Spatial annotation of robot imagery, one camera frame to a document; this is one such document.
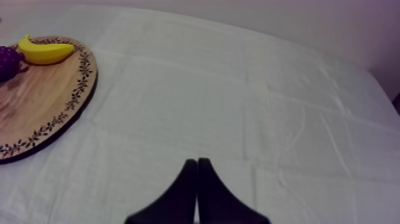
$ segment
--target white wall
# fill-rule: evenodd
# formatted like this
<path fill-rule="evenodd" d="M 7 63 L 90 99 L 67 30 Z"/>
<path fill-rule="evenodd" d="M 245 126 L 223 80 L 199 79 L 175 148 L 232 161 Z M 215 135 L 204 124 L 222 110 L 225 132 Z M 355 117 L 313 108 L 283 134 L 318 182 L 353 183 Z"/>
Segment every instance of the white wall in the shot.
<path fill-rule="evenodd" d="M 63 4 L 67 0 L 0 0 L 0 4 L 37 2 Z M 381 63 L 382 54 L 400 39 L 399 0 L 68 0 L 71 2 L 129 5 L 218 21 L 325 49 L 366 68 Z"/>

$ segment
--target round wooden board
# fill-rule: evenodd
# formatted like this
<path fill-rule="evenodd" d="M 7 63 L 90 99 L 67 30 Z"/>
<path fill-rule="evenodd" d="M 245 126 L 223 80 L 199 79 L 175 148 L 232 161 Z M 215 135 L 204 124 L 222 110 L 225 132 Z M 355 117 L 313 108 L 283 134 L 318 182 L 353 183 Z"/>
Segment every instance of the round wooden board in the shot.
<path fill-rule="evenodd" d="M 96 88 L 95 57 L 80 42 L 58 36 L 31 41 L 70 43 L 75 50 L 50 66 L 22 63 L 28 71 L 0 83 L 0 163 L 25 158 L 56 140 L 79 118 Z"/>

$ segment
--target white tablecloth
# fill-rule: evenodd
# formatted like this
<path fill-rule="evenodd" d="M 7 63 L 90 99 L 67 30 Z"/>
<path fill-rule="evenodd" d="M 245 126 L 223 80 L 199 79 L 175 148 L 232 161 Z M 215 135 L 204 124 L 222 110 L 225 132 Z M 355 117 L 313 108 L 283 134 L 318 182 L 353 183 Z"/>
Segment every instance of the white tablecloth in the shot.
<path fill-rule="evenodd" d="M 82 118 L 0 166 L 0 223 L 109 224 L 186 158 L 274 224 L 400 223 L 400 120 L 366 71 L 237 27 L 104 6 L 1 7 L 0 44 L 61 35 L 98 61 Z"/>

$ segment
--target plastic fruit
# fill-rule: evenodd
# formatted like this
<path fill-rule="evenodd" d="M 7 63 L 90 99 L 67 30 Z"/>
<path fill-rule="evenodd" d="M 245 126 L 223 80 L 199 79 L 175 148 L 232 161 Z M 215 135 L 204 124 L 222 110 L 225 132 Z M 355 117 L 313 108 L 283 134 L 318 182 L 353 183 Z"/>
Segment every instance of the plastic fruit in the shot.
<path fill-rule="evenodd" d="M 66 43 L 35 44 L 26 35 L 18 43 L 18 51 L 24 54 L 27 62 L 45 65 L 66 59 L 74 51 L 74 46 Z"/>

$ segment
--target banana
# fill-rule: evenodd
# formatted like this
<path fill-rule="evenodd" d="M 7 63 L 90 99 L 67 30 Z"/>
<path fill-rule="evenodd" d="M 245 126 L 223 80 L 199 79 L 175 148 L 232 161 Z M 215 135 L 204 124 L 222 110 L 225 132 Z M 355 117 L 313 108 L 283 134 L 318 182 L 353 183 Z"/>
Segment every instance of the banana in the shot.
<path fill-rule="evenodd" d="M 32 64 L 53 64 L 67 58 L 73 51 L 74 46 L 66 43 L 35 44 L 26 35 L 18 43 L 18 51 L 25 56 L 25 60 Z"/>

